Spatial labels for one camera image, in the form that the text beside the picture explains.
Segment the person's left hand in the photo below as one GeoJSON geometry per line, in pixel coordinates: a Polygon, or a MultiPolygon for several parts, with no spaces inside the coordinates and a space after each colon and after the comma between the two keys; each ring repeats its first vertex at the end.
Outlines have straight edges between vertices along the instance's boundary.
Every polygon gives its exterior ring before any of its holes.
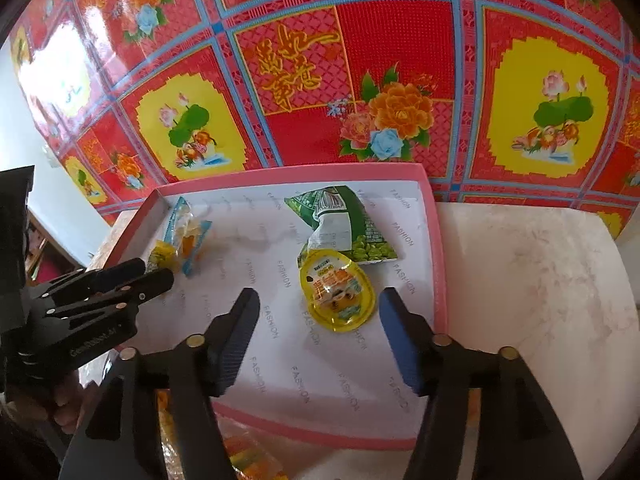
{"type": "Polygon", "coordinates": [[[46,394],[46,406],[17,389],[9,394],[2,393],[1,406],[9,420],[24,429],[32,429],[38,422],[53,422],[63,434],[70,436],[79,427],[98,391],[98,384],[87,382],[81,385],[78,374],[73,372],[46,394]]]}

